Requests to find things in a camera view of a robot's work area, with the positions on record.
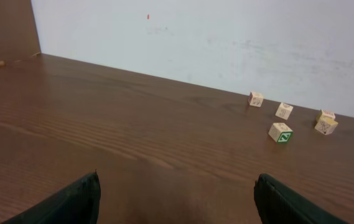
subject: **alphabet block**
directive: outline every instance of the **alphabet block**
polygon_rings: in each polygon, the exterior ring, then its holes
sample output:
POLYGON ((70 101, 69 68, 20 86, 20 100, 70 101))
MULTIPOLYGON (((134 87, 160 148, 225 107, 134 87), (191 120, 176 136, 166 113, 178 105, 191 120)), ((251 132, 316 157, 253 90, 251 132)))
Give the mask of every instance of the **alphabet block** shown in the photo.
POLYGON ((287 144, 293 136, 293 130, 285 123, 273 123, 268 134, 278 144, 287 144))
POLYGON ((281 103, 275 115, 283 119, 288 119, 292 110, 293 110, 293 106, 287 105, 285 103, 281 103))
POLYGON ((320 118, 336 119, 336 116, 332 111, 320 110, 318 117, 316 117, 316 121, 319 121, 320 118))
POLYGON ((256 93, 254 91, 250 92, 249 96, 249 105, 260 107, 263 103, 264 97, 260 93, 256 93))
POLYGON ((315 129, 324 135, 332 134, 338 122, 329 117, 320 118, 315 129))

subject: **wooden table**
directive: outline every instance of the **wooden table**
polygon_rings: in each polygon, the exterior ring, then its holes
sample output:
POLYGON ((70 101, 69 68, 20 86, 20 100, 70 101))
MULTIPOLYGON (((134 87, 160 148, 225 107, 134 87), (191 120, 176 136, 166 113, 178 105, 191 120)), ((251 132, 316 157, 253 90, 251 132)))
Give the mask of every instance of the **wooden table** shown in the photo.
POLYGON ((97 169, 98 223, 261 223, 263 172, 354 223, 354 118, 324 136, 318 111, 296 106, 278 145, 277 106, 49 55, 12 63, 0 69, 0 222, 97 169))

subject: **tabletop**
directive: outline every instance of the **tabletop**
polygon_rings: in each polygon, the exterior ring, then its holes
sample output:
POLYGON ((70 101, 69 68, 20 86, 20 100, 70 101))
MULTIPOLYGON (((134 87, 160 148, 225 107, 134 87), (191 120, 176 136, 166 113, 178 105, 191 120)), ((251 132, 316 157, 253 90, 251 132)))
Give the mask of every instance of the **tabletop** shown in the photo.
POLYGON ((0 222, 79 177, 100 177, 98 223, 261 223, 268 173, 354 223, 354 118, 49 55, 0 69, 0 222), (285 122, 294 135, 276 144, 285 122))

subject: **wooden block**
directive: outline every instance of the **wooden block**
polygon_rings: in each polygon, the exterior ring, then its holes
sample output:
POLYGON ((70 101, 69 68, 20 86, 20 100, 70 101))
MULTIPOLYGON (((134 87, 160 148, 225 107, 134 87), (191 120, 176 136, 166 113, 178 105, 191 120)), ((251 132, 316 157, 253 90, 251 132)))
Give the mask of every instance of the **wooden block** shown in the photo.
POLYGON ((293 110, 293 106, 287 105, 285 103, 281 103, 275 115, 283 119, 288 119, 292 110, 293 110))
POLYGON ((254 91, 250 92, 249 97, 249 105, 250 106, 258 106, 260 107, 263 103, 264 97, 260 93, 256 93, 254 91))
POLYGON ((336 119, 336 116, 332 111, 328 110, 320 110, 318 117, 316 117, 316 121, 319 121, 320 118, 331 118, 336 119))
POLYGON ((332 134, 334 129, 337 127, 338 122, 329 117, 320 118, 318 123, 315 125, 315 129, 320 133, 328 135, 332 134))
POLYGON ((273 123, 268 134, 278 144, 287 144, 293 136, 293 130, 285 123, 273 123))

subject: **wooden wall panel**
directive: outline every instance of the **wooden wall panel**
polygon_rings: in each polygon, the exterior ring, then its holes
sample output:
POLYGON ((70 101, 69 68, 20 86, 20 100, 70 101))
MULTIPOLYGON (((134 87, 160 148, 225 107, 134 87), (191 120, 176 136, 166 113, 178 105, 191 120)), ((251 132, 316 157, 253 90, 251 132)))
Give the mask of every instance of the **wooden wall panel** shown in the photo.
POLYGON ((0 0, 0 60, 27 58, 40 52, 30 0, 0 0))

